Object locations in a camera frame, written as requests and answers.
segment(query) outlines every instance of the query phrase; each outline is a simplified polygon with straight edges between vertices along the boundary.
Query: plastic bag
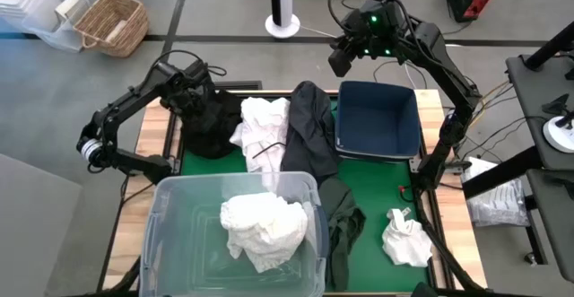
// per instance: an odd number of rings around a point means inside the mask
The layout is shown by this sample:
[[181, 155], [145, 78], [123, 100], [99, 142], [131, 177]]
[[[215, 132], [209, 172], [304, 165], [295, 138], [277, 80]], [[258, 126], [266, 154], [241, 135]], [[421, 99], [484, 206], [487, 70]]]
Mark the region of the plastic bag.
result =
[[[463, 182], [496, 167], [496, 163], [486, 162], [473, 157], [470, 157], [469, 161], [473, 165], [461, 176]], [[526, 213], [524, 190], [520, 179], [511, 180], [477, 197], [473, 197], [467, 200], [466, 204], [473, 225], [477, 227], [500, 224], [530, 225]]]

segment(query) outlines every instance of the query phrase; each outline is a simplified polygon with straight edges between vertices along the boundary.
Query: clear plastic bin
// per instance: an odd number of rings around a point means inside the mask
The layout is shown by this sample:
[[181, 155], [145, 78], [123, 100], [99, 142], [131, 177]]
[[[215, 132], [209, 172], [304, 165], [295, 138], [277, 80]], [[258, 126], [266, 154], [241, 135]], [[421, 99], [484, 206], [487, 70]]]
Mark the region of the clear plastic bin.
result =
[[68, 20], [60, 22], [56, 7], [65, 0], [51, 0], [39, 4], [23, 20], [22, 27], [36, 34], [53, 48], [70, 52], [82, 50], [82, 36], [74, 30], [74, 25], [90, 8], [89, 0], [78, 0], [78, 5]]
[[[302, 203], [309, 226], [289, 261], [258, 274], [245, 252], [238, 259], [230, 255], [219, 214], [230, 198], [269, 188], [287, 202]], [[327, 252], [328, 225], [308, 173], [168, 178], [155, 191], [145, 230], [140, 296], [321, 296]]]

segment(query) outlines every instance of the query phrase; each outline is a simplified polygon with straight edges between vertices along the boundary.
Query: black cloth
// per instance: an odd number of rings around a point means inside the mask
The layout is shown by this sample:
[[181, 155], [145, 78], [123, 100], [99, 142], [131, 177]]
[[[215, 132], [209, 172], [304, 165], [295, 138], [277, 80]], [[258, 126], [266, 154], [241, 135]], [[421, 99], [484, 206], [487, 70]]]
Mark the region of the black cloth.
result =
[[367, 218], [355, 204], [351, 189], [336, 177], [323, 182], [319, 198], [329, 222], [326, 283], [341, 292], [347, 289], [349, 282], [348, 256]]
[[241, 99], [225, 90], [210, 90], [203, 102], [197, 114], [182, 118], [184, 144], [195, 155], [218, 159], [237, 148], [230, 138], [242, 120]]
[[317, 183], [335, 175], [341, 158], [335, 150], [335, 119], [329, 96], [313, 82], [291, 93], [283, 171], [306, 171]]

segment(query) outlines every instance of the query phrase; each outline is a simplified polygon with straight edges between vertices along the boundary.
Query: white rag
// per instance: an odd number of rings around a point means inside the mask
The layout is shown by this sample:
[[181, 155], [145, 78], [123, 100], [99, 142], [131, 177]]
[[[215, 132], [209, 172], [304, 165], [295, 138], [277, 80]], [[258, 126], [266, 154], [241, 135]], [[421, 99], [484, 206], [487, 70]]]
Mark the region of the white rag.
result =
[[431, 239], [415, 220], [404, 220], [404, 214], [391, 209], [387, 217], [391, 223], [383, 232], [383, 250], [395, 265], [427, 266], [432, 257]]
[[[248, 98], [241, 102], [243, 122], [235, 128], [230, 142], [242, 148], [249, 172], [280, 171], [289, 126], [289, 104], [285, 98], [272, 102]], [[261, 153], [271, 144], [276, 145]]]
[[305, 237], [308, 217], [300, 203], [287, 204], [274, 193], [232, 197], [222, 204], [222, 226], [229, 231], [233, 258], [244, 249], [258, 273], [289, 260]]

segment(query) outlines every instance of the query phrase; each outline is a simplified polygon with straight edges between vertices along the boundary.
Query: wicker basket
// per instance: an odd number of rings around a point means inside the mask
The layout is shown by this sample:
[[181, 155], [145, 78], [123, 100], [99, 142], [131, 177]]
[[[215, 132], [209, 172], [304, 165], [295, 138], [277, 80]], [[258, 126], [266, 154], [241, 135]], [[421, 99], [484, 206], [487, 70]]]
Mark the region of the wicker basket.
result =
[[[106, 37], [122, 21], [126, 25], [111, 41]], [[82, 34], [85, 48], [98, 50], [113, 57], [128, 57], [142, 42], [149, 27], [144, 5], [137, 0], [97, 0], [75, 24]]]

